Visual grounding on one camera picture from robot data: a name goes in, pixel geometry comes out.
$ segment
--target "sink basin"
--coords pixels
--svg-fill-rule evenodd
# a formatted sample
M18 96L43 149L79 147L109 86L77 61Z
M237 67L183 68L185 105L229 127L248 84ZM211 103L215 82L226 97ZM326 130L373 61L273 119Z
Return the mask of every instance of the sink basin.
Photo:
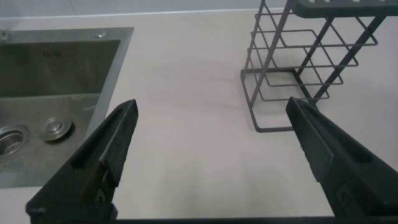
M104 120L132 28L0 42L0 188L43 186Z

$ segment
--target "gray wire rack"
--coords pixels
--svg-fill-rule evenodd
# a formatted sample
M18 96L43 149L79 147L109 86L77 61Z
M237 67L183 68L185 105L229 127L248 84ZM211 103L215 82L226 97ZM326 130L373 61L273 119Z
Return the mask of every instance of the gray wire rack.
M332 85L342 85L343 79L341 77L342 71L346 67L357 67L359 65L358 60L355 58L355 55L361 50L362 47L366 46L375 46L378 44L376 38L373 36L375 30L379 27L379 25L383 22L386 16L390 16L388 13L392 13L391 11L374 11L372 13L372 9L380 9L380 6L374 6L373 2L369 0L363 0L365 5L362 7L358 7L358 4L350 5L352 1L350 0L328 0L329 4L341 4L342 9L345 10L335 10L335 11L325 11L328 14L323 13L318 15L317 13L327 9L329 4L325 5L325 0L288 0L287 4L282 13L274 13L271 12L267 7L266 0L262 0L260 4L260 8L258 13L256 14L256 23L254 26L254 31L251 33L252 40L250 43L250 47L248 48L248 57L246 60L245 68L241 71L241 80L243 84L244 93L246 95L246 100L248 102L250 114L252 117L252 121L254 123L254 127L257 132L260 133L269 133L269 132L280 132L280 131L292 131L292 127L275 127L275 128L261 128L258 126L256 121L256 116L253 112L253 106L256 102L258 95L260 95L261 100L263 102L270 101L287 101L288 98L274 98L267 99L265 98L263 92L261 91L261 86L263 84L264 79L269 87L278 88L278 87L287 87L287 86L298 86L304 98L301 100L307 100L311 105L316 107L316 103L318 100L329 99L330 95L327 92L328 88ZM387 2L392 2L395 4L398 1L386 0ZM325 17L325 24L323 25L320 32L317 34L313 29L291 29L285 30L285 24L290 15L295 14L304 18L322 18L322 15L327 15ZM276 16L280 16L279 23L277 23ZM360 16L373 16L374 19L372 22L366 26L365 23L359 18ZM359 23L359 25L363 28L363 33L360 35L359 39L355 43L347 43L340 33L337 31L336 27L333 25L333 21L336 17L353 17ZM269 19L274 26L273 30L263 30L261 27L262 19ZM333 33L337 36L339 43L337 44L322 44L322 40L325 37L326 33L332 30ZM315 36L315 41L311 45L288 45L284 38L282 37L283 33L295 33L298 36L302 32L310 32ZM262 37L262 41L265 47L258 47L256 44L257 35ZM271 44L268 43L266 39L266 34L273 34L273 40ZM328 50L333 47L344 47L347 50L346 55L343 57L339 64L333 63ZM301 65L299 66L289 66L289 67L279 67L276 60L274 59L274 52L279 49L303 49L305 52L305 58ZM322 52L326 55L326 58L329 62L327 65L317 65L313 62L313 56L316 49L321 49ZM267 55L266 59L263 60L261 50L266 50ZM255 68L253 64L253 55L257 57L258 61L260 61L261 67ZM301 79L301 75L305 69L312 69L316 76L317 82L305 83ZM332 68L333 72L326 79L326 81L322 81L320 74L318 72L319 68ZM294 84L273 84L270 82L268 75L270 73L291 73L294 77L294 80L297 83ZM247 75L254 75L254 79L256 82L256 87L252 95L249 95L248 89L246 88L245 79ZM311 95L308 91L308 86L319 86L319 90L315 95Z

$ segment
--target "beige countertop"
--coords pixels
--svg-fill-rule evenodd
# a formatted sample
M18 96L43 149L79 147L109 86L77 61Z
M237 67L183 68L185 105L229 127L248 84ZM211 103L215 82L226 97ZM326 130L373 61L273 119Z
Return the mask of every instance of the beige countertop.
M398 169L398 20L319 108ZM293 21L293 26L300 26ZM239 78L254 11L0 20L3 29L135 27L108 112L139 120L113 202L118 218L333 215L293 132L255 132ZM346 26L341 32L350 33ZM38 187L1 189L0 223L28 223Z

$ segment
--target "metal wire rack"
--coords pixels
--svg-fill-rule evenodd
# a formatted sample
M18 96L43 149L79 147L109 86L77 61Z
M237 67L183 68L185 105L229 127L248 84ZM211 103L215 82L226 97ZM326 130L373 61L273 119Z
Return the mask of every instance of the metal wire rack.
M268 132L279 132L279 131L292 131L292 127L275 127L275 128L260 128L256 121L256 116L253 112L253 106L256 102L257 96L260 95L261 100L264 102L270 101L287 101L289 98L270 98L267 99L263 92L261 91L261 86L263 84L264 79L269 87L279 88L279 87L287 87L287 86L298 86L304 97L300 98L301 100L307 100L311 105L316 106L318 100L329 99L330 95L327 92L327 89L332 85L342 85L344 83L341 73L346 67L357 67L359 65L358 60L355 55L361 50L362 47L367 46L375 46L378 44L378 41L374 37L373 33L379 27L379 25L386 18L385 16L376 16L373 21L367 26L365 23L359 18L353 18L358 22L360 27L363 29L363 33L360 35L359 39L355 43L348 43L338 32L338 29L333 25L334 17L327 17L325 19L325 23L323 27L320 29L319 33L316 33L313 29L284 29L287 19L290 15L294 14L290 8L289 1L287 2L282 13L271 12L266 4L266 0L261 1L261 5L258 13L256 14L256 23L254 26L254 31L251 33L251 43L248 48L248 57L246 60L245 68L241 71L241 79L244 88L244 92L246 95L246 99L248 102L249 110L251 113L251 117L254 123L254 127L256 131L260 133L268 133ZM279 22L277 23L276 17L280 17ZM262 20L269 20L272 22L272 30L263 30L261 26ZM322 40L331 30L338 38L338 43L332 44L323 44ZM315 37L315 41L313 44L304 44L304 45L292 45L287 44L284 40L282 34L295 34L297 37L303 33L310 33ZM273 39L271 44L267 41L266 35L273 34ZM263 47L259 46L258 38L260 36L261 42L264 44ZM330 57L328 50L332 48L344 48L347 53L343 57L340 63L334 63ZM277 60L274 58L274 53L277 50L282 49L302 49L305 53L305 57L301 63L301 65L294 66L278 66ZM323 54L327 58L327 64L317 64L313 61L314 53L317 49L322 50ZM255 67L253 63L253 59L259 61L260 66ZM320 74L319 69L322 68L332 68L333 72L330 76L323 81ZM302 79L303 72L306 69L311 69L315 73L317 79L316 82L305 82ZM269 74L271 73L289 73L293 76L295 83L282 83L275 84L272 83ZM245 83L245 79L247 75L254 75L256 87L252 95L249 95L248 89ZM308 86L319 86L319 90L312 96L307 89Z

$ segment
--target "sink rim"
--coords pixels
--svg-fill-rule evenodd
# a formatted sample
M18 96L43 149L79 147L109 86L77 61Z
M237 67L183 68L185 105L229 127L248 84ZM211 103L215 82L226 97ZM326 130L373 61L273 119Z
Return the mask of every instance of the sink rim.
M107 35L98 37L99 33L106 31ZM67 30L17 30L8 31L10 38L1 45L7 44L34 44L34 43L57 43L57 42L86 42L86 41L108 41L119 40L119 46L113 58L113 62L106 77L104 86L99 95L96 108L91 117L90 123L86 130L84 140L86 140L92 132L102 123L108 112L108 106L112 99L112 94L119 73L121 71L124 57L130 44L134 28L118 27L118 28L97 28L97 29L67 29ZM35 182L36 177L43 177L39 174L28 174L26 172L0 173L0 188L7 187L23 187L26 184L18 184L21 179L30 177L32 183L30 186L41 186L40 181Z

